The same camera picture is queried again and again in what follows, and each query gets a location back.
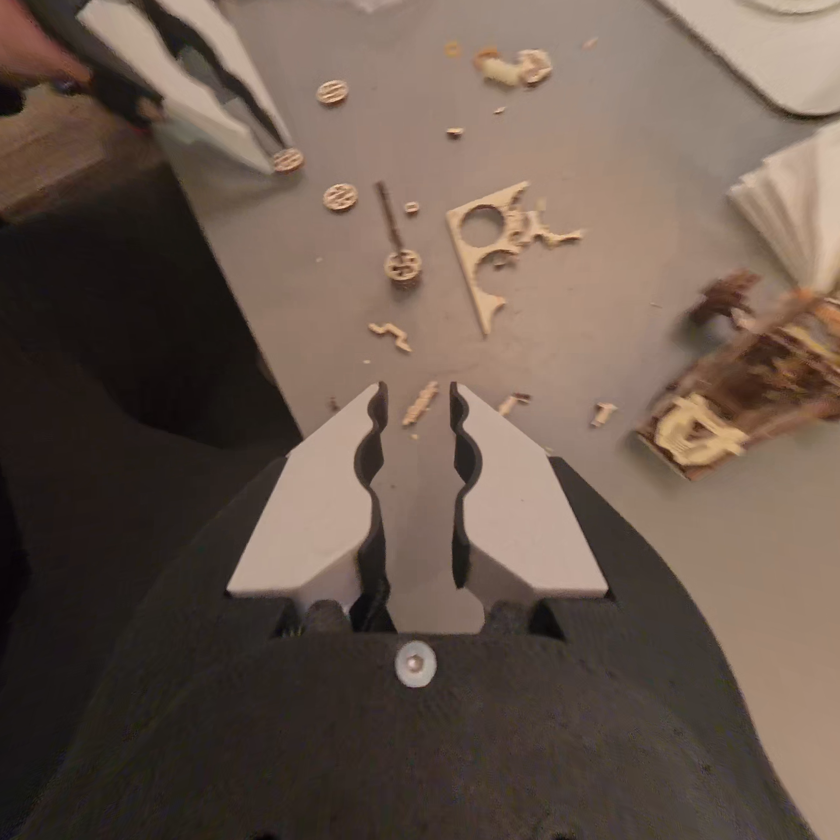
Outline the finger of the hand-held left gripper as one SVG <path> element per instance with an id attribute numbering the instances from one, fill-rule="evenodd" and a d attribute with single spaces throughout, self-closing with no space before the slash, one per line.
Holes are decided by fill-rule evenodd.
<path id="1" fill-rule="evenodd" d="M 151 1 L 150 21 L 176 60 L 186 49 L 197 53 L 220 88 L 242 102 L 280 149 L 293 146 L 289 130 L 237 30 L 215 2 Z"/>
<path id="2" fill-rule="evenodd" d="M 277 142 L 218 85 L 197 53 L 170 54 L 150 20 L 150 2 L 88 2 L 80 20 L 161 96 L 164 124 L 187 142 L 204 142 L 255 172 L 274 174 Z"/>

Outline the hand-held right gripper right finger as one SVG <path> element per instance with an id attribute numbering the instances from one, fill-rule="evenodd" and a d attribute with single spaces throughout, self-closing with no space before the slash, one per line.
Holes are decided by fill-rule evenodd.
<path id="1" fill-rule="evenodd" d="M 449 386 L 455 470 L 451 569 L 483 606 L 601 599 L 608 584 L 550 457 L 467 386 Z"/>

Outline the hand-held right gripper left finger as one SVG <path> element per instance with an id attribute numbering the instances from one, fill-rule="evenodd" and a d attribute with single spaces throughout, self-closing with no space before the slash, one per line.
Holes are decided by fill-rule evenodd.
<path id="1" fill-rule="evenodd" d="M 385 532 L 371 484 L 384 464 L 383 382 L 366 387 L 291 450 L 226 593 L 285 597 L 299 613 L 333 601 L 350 613 L 385 599 Z"/>

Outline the wooden wheel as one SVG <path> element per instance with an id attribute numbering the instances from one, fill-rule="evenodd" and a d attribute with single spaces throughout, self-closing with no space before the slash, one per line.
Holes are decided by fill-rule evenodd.
<path id="1" fill-rule="evenodd" d="M 399 289 L 415 288 L 421 279 L 422 260 L 417 252 L 407 248 L 396 223 L 390 193 L 383 181 L 374 184 L 392 252 L 385 259 L 385 275 Z"/>

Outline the wooden model buggy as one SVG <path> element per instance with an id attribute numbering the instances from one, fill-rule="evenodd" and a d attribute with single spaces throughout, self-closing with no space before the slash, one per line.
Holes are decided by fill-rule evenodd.
<path id="1" fill-rule="evenodd" d="M 838 423 L 838 295 L 795 290 L 759 316 L 748 302 L 759 281 L 737 270 L 702 291 L 686 326 L 725 317 L 733 334 L 668 384 L 635 429 L 686 480 L 802 427 Z"/>

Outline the person's left hand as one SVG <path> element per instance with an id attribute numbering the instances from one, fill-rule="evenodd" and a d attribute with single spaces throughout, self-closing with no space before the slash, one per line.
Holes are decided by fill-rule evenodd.
<path id="1" fill-rule="evenodd" d="M 1 82 L 25 87 L 42 81 L 71 81 L 86 86 L 91 72 L 47 36 L 27 8 L 1 2 Z"/>

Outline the zigzag wooden part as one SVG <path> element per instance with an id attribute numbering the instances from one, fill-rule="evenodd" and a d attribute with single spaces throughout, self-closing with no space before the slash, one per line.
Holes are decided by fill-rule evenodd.
<path id="1" fill-rule="evenodd" d="M 395 348 L 401 353 L 411 354 L 413 352 L 413 348 L 408 341 L 407 332 L 395 324 L 391 322 L 369 322 L 367 329 L 379 337 L 390 336 L 393 339 Z"/>

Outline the person's black-clothed body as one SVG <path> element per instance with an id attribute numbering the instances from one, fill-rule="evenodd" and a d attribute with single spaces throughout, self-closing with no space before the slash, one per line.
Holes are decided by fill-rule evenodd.
<path id="1" fill-rule="evenodd" d="M 301 441 L 171 168 L 2 221 L 2 838 L 138 604 Z"/>

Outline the plywood scrap sheet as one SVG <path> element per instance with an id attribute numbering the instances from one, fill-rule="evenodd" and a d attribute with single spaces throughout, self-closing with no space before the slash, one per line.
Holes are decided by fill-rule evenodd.
<path id="1" fill-rule="evenodd" d="M 555 249 L 581 242 L 585 236 L 581 229 L 566 234 L 552 231 L 543 221 L 546 207 L 543 199 L 533 208 L 526 208 L 522 204 L 522 196 L 530 185 L 529 181 L 515 183 L 449 209 L 444 216 L 458 265 L 484 337 L 490 335 L 492 320 L 507 304 L 507 300 L 481 287 L 478 278 L 480 267 L 496 258 L 502 258 L 501 264 L 505 265 L 509 260 L 519 257 L 524 249 L 536 241 L 542 242 L 546 248 Z M 501 231 L 496 239 L 487 245 L 473 245 L 464 234 L 467 217 L 478 211 L 492 211 L 500 217 Z"/>

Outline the assembly instruction booklet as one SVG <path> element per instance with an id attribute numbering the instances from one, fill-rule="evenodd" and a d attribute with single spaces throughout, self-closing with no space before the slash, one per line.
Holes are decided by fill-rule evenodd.
<path id="1" fill-rule="evenodd" d="M 839 295 L 839 121 L 765 157 L 728 198 L 799 288 Z"/>

